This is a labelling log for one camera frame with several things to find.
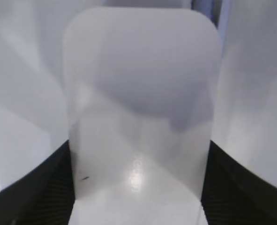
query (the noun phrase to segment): white surface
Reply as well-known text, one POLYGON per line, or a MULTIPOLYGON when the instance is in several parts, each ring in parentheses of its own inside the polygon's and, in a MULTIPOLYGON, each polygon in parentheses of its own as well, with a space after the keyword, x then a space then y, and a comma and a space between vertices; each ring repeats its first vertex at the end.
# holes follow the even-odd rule
POLYGON ((212 139, 277 186, 277 1, 234 0, 212 139))
POLYGON ((79 12, 100 5, 187 8, 190 0, 0 0, 1 190, 68 139, 63 34, 79 12))
POLYGON ((96 8, 72 21, 79 224, 199 222, 219 56, 214 26, 190 10, 96 8))
POLYGON ((197 225, 208 225, 205 212, 202 206, 200 206, 200 211, 199 211, 199 221, 197 225))

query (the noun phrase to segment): white wall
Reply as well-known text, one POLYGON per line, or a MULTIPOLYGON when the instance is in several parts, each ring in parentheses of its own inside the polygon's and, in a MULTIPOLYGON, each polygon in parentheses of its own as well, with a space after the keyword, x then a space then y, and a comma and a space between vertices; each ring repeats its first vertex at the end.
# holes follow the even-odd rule
POLYGON ((277 186, 277 0, 234 0, 212 139, 277 186))

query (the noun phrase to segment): white plastic panel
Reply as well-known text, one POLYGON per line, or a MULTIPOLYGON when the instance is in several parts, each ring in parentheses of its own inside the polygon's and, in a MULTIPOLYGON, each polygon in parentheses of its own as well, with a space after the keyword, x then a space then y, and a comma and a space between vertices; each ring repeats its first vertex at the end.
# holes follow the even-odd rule
POLYGON ((232 1, 212 139, 277 187, 277 1, 232 1))
POLYGON ((79 224, 199 223, 219 56, 213 24, 190 10, 101 7, 72 21, 79 224))

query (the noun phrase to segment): small black speck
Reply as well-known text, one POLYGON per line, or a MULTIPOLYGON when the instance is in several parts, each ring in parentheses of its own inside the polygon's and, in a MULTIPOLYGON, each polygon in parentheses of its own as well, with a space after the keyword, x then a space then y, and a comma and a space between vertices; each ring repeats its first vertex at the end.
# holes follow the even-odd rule
POLYGON ((89 177, 84 177, 84 178, 82 178, 81 180, 86 180, 86 179, 88 179, 89 177))

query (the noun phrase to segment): glossy white surface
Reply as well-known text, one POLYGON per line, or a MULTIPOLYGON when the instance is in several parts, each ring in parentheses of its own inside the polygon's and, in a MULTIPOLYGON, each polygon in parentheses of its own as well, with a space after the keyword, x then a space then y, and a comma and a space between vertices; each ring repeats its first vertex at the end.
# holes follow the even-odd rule
POLYGON ((277 186, 277 1, 234 0, 212 139, 277 186))
POLYGON ((202 223, 219 56, 214 26, 190 10, 104 7, 72 21, 71 223, 202 223))
POLYGON ((47 63, 48 53, 62 54, 46 46, 52 24, 40 10, 36 1, 0 1, 0 190, 68 139, 62 69, 47 63))

